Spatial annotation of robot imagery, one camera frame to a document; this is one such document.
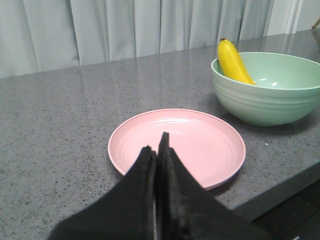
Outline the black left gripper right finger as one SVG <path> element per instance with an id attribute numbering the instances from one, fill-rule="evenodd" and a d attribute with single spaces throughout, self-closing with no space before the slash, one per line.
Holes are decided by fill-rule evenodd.
<path id="1" fill-rule="evenodd" d="M 162 134 L 156 170 L 156 207 L 161 240 L 269 240 L 267 231 L 220 204 L 204 190 Z"/>

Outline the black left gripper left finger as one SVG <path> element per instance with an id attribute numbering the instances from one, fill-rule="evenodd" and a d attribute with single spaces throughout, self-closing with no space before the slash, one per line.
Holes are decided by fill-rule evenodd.
<path id="1" fill-rule="evenodd" d="M 50 240 L 151 240 L 156 153 L 143 147 L 127 174 L 107 194 L 61 221 Z"/>

